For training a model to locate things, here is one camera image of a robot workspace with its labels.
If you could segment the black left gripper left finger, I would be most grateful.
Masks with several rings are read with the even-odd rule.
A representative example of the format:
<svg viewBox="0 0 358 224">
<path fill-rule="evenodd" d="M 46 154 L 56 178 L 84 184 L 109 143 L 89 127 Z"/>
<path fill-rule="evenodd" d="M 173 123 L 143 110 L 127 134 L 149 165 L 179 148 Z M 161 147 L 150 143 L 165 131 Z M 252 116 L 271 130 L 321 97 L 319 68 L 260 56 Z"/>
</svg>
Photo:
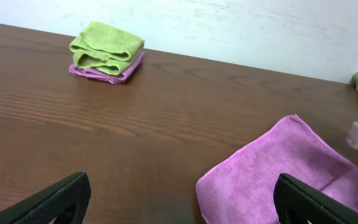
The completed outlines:
<svg viewBox="0 0 358 224">
<path fill-rule="evenodd" d="M 75 172 L 0 211 L 0 224 L 82 224 L 91 187 L 85 172 Z"/>
</svg>

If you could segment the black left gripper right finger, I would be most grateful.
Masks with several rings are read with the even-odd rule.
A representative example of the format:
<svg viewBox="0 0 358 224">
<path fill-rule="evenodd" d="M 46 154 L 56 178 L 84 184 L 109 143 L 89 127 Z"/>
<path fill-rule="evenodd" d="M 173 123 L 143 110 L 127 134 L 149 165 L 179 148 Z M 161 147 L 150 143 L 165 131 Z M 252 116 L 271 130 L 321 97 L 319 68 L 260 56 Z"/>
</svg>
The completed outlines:
<svg viewBox="0 0 358 224">
<path fill-rule="evenodd" d="M 273 191 L 280 224 L 358 224 L 358 213 L 290 174 L 281 173 Z"/>
</svg>

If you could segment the purple microfiber cloth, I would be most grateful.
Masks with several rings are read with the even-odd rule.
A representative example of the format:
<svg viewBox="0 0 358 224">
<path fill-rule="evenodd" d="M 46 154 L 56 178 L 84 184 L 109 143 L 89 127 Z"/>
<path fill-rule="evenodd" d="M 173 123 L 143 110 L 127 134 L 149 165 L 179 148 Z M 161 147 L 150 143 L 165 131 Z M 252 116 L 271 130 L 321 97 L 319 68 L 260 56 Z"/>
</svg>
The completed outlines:
<svg viewBox="0 0 358 224">
<path fill-rule="evenodd" d="M 358 213 L 358 166 L 294 114 L 197 181 L 201 216 L 206 223 L 278 223 L 273 190 L 281 173 Z"/>
</svg>

